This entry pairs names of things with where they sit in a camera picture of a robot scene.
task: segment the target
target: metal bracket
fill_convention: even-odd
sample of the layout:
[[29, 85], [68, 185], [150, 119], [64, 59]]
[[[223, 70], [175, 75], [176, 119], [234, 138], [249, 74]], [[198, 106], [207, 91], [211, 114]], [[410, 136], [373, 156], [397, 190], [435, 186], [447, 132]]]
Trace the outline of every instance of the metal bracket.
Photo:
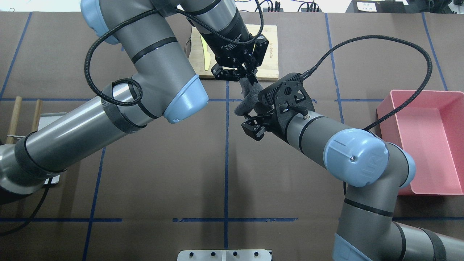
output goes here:
[[265, 131], [271, 131], [287, 142], [286, 131], [290, 120], [297, 114], [301, 113], [304, 118], [309, 111], [314, 111], [300, 76], [300, 73], [287, 74], [258, 94], [259, 102], [273, 109], [266, 114], [247, 117], [247, 121], [242, 123], [245, 134], [259, 141]]
[[216, 57], [218, 63], [211, 68], [211, 73], [218, 80], [237, 82], [242, 78], [248, 78], [251, 84], [257, 83], [254, 72], [263, 63], [268, 45], [269, 40], [261, 34], [254, 44], [247, 46], [237, 57]]
[[177, 261], [272, 261], [272, 251], [265, 249], [183, 250]]
[[[53, 123], [54, 121], [58, 120], [59, 118], [63, 117], [66, 114], [67, 114], [67, 112], [42, 113], [40, 115], [39, 125], [38, 125], [37, 130], [41, 130], [41, 129], [45, 128], [47, 125]], [[57, 184], [59, 182], [59, 176], [60, 175], [57, 175], [57, 176], [54, 176], [52, 178], [52, 184]], [[48, 184], [48, 179], [45, 180], [44, 184], [45, 185]]]

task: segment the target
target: wooden cutting board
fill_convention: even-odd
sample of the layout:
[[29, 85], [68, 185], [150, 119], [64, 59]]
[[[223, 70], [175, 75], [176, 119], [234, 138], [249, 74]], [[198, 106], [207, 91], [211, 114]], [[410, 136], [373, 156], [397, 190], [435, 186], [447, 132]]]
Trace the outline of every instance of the wooden cutting board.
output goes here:
[[[246, 25], [246, 27], [252, 35], [256, 35], [259, 31], [259, 25]], [[277, 26], [264, 26], [262, 34], [269, 40], [269, 46], [267, 48], [263, 64], [258, 67], [256, 76], [258, 80], [275, 81], [279, 78]], [[193, 27], [192, 49], [188, 60], [200, 78], [214, 78], [211, 73], [211, 68], [216, 64], [216, 59], [209, 46], [208, 52], [211, 55], [211, 61], [208, 70], [205, 70], [205, 56], [203, 53], [203, 45], [201, 44], [200, 33], [195, 27]]]

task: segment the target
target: ur logo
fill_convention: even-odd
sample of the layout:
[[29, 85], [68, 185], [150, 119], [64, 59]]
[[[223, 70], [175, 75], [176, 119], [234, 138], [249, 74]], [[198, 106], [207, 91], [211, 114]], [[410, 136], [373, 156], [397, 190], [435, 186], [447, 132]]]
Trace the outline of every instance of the ur logo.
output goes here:
[[376, 176], [381, 163], [382, 156], [372, 153], [369, 156], [367, 165], [361, 170], [361, 172], [366, 176]]

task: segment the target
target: pink plastic bin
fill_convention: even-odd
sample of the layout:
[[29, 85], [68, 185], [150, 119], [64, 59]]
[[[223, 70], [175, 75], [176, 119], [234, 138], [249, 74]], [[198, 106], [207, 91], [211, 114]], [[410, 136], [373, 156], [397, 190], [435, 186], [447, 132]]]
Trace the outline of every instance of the pink plastic bin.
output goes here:
[[[414, 91], [392, 90], [377, 107], [384, 116]], [[399, 195], [464, 195], [464, 92], [422, 91], [380, 124], [382, 138], [416, 162], [416, 177]]]

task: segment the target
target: braided black cable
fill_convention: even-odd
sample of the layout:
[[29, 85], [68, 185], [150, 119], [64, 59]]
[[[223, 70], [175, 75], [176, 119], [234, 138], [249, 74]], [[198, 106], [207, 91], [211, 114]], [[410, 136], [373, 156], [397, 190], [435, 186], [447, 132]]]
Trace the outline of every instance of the braided black cable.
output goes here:
[[27, 219], [27, 221], [25, 221], [24, 223], [22, 223], [21, 225], [13, 228], [13, 229], [10, 229], [8, 231], [5, 231], [5, 232], [0, 232], [0, 236], [7, 236], [7, 235], [10, 235], [10, 234], [13, 234], [15, 232], [18, 232], [20, 231], [21, 229], [25, 228], [27, 225], [29, 225], [30, 222], [32, 222], [32, 220], [35, 218], [35, 215], [37, 214], [37, 212], [39, 211], [40, 207], [42, 207], [42, 204], [44, 203], [45, 201], [45, 198], [47, 197], [47, 194], [48, 194], [48, 190], [50, 189], [50, 184], [52, 183], [52, 179], [49, 178], [48, 179], [48, 183], [46, 184], [46, 187], [45, 187], [45, 191], [42, 195], [42, 198], [40, 199], [37, 207], [34, 209], [34, 211], [32, 212], [32, 214], [29, 216], [29, 218]]
[[427, 61], [427, 73], [425, 74], [424, 81], [421, 83], [419, 88], [411, 95], [411, 97], [408, 100], [403, 102], [403, 104], [401, 104], [400, 106], [398, 106], [397, 108], [395, 108], [391, 112], [387, 113], [382, 118], [378, 119], [377, 121], [373, 122], [372, 124], [370, 124], [369, 126], [367, 126], [366, 128], [363, 129], [363, 130], [367, 131], [367, 130], [370, 130], [371, 128], [379, 125], [381, 122], [385, 121], [386, 119], [393, 116], [395, 113], [397, 113], [400, 110], [402, 110], [403, 108], [405, 108], [408, 104], [410, 104], [420, 94], [420, 92], [425, 88], [425, 86], [429, 82], [430, 76], [432, 75], [432, 60], [430, 59], [430, 56], [427, 53], [427, 51], [425, 51], [419, 45], [413, 44], [411, 42], [408, 42], [408, 41], [405, 41], [405, 40], [402, 40], [402, 39], [398, 39], [398, 38], [394, 38], [394, 37], [390, 37], [390, 36], [384, 36], [384, 35], [365, 35], [365, 36], [360, 36], [360, 37], [356, 37], [356, 38], [353, 38], [353, 39], [346, 40], [346, 41], [344, 41], [342, 43], [339, 43], [336, 46], [334, 46], [332, 49], [330, 49], [327, 53], [325, 53], [322, 56], [322, 58], [316, 63], [315, 66], [313, 66], [311, 69], [309, 69], [309, 70], [305, 71], [304, 73], [302, 73], [302, 75], [301, 75], [302, 79], [305, 80], [309, 76], [311, 76], [311, 74], [313, 74], [314, 71], [317, 70], [319, 65], [321, 65], [321, 63], [336, 49], [344, 46], [345, 44], [349, 44], [349, 43], [359, 41], [359, 40], [364, 40], [364, 39], [383, 39], [383, 40], [393, 41], [393, 42], [397, 42], [397, 43], [400, 43], [400, 44], [410, 46], [410, 47], [416, 49], [417, 51], [419, 51], [424, 56], [425, 60]]
[[94, 53], [94, 51], [96, 50], [96, 48], [101, 44], [103, 43], [108, 37], [110, 37], [111, 35], [113, 35], [115, 32], [117, 32], [118, 30], [120, 30], [121, 28], [125, 27], [125, 26], [128, 26], [132, 23], [135, 23], [137, 22], [138, 20], [144, 18], [144, 17], [147, 17], [151, 14], [154, 14], [154, 13], [158, 13], [158, 10], [155, 10], [155, 9], [152, 9], [152, 10], [149, 10], [149, 11], [146, 11], [146, 12], [143, 12], [139, 15], [136, 15], [122, 23], [120, 23], [119, 25], [117, 25], [116, 27], [114, 27], [113, 29], [109, 30], [108, 32], [106, 32], [104, 35], [102, 35], [100, 38], [97, 39], [97, 41], [95, 41], [95, 43], [92, 44], [92, 46], [90, 46], [90, 49], [89, 51], [87, 52], [87, 55], [85, 56], [85, 62], [84, 62], [84, 76], [85, 76], [85, 80], [87, 81], [87, 84], [89, 85], [90, 89], [97, 95], [99, 96], [100, 98], [102, 98], [103, 100], [109, 102], [109, 103], [112, 103], [112, 104], [116, 104], [116, 105], [119, 105], [119, 106], [133, 106], [137, 103], [139, 103], [141, 100], [142, 100], [142, 87], [140, 86], [140, 84], [138, 82], [136, 82], [135, 80], [133, 79], [129, 79], [129, 78], [125, 78], [125, 79], [120, 79], [120, 80], [117, 80], [116, 82], [118, 84], [121, 84], [121, 83], [127, 83], [127, 84], [132, 84], [134, 85], [137, 90], [138, 90], [138, 94], [137, 94], [137, 98], [134, 99], [134, 101], [131, 101], [131, 102], [122, 102], [122, 101], [118, 101], [108, 95], [105, 95], [103, 94], [94, 84], [93, 80], [92, 80], [92, 77], [90, 76], [90, 61], [92, 60], [92, 55]]

